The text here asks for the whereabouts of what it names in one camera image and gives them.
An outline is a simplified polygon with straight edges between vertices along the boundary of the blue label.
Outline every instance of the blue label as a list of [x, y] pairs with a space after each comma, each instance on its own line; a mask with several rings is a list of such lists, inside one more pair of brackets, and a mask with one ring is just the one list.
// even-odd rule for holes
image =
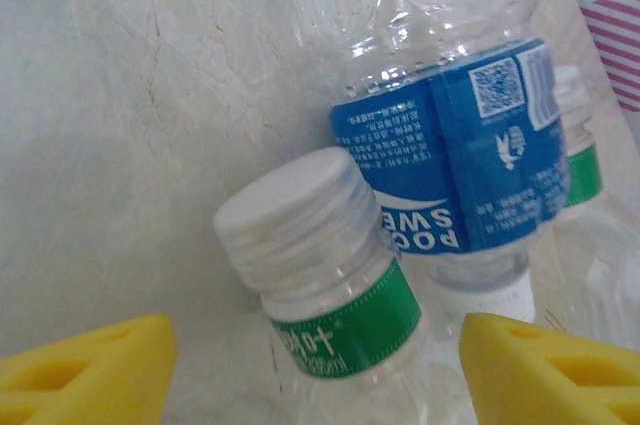
[[331, 112], [336, 141], [376, 192], [400, 249], [485, 250], [554, 218], [570, 174], [547, 45], [424, 75]]

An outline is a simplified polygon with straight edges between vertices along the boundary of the clear plastic bottle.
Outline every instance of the clear plastic bottle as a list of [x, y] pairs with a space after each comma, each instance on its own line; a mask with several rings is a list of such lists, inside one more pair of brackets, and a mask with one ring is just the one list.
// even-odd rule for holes
[[338, 147], [272, 171], [216, 214], [232, 266], [303, 372], [284, 393], [294, 424], [467, 423], [430, 369], [428, 318], [380, 220]]
[[512, 283], [564, 203], [551, 56], [528, 28], [537, 2], [262, 0], [283, 61], [333, 105], [336, 141], [423, 278]]
[[566, 328], [640, 350], [640, 217], [603, 190], [595, 140], [585, 127], [592, 111], [579, 69], [557, 67], [556, 78], [572, 176], [552, 237], [571, 304]]
[[456, 398], [453, 409], [460, 420], [433, 423], [477, 424], [458, 354], [464, 317], [467, 313], [483, 312], [534, 322], [536, 302], [529, 271], [525, 270], [512, 283], [484, 292], [449, 289], [431, 280], [424, 284], [422, 292], [423, 309], [431, 319], [430, 369], [434, 378], [449, 390], [449, 396]]

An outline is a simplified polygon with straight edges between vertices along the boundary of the yellow foam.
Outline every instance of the yellow foam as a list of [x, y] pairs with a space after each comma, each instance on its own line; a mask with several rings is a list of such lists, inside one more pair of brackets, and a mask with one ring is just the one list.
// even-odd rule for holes
[[490, 314], [460, 359], [480, 425], [640, 425], [640, 354]]
[[176, 360], [152, 315], [0, 360], [0, 425], [158, 425]]

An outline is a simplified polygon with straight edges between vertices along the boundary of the green label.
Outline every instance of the green label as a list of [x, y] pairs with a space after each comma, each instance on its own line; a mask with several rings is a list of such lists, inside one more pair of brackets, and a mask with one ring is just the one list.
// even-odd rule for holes
[[565, 207], [571, 207], [592, 199], [602, 190], [602, 176], [598, 153], [594, 145], [569, 157], [571, 190]]
[[310, 320], [272, 322], [300, 370], [317, 378], [341, 378], [377, 365], [400, 348], [421, 315], [394, 258], [353, 302]]

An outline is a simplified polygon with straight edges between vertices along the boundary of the bottle cap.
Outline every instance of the bottle cap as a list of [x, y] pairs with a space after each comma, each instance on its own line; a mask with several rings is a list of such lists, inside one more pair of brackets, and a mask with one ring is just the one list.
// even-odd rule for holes
[[554, 95], [564, 128], [575, 127], [591, 118], [591, 100], [584, 86], [580, 69], [575, 65], [562, 65], [554, 68], [556, 86]]
[[435, 294], [460, 318], [473, 312], [493, 313], [523, 322], [533, 322], [536, 318], [529, 270], [510, 285], [491, 292], [474, 293], [436, 286]]
[[231, 197], [214, 227], [254, 290], [333, 272], [379, 226], [380, 207], [349, 153], [325, 148], [288, 162]]

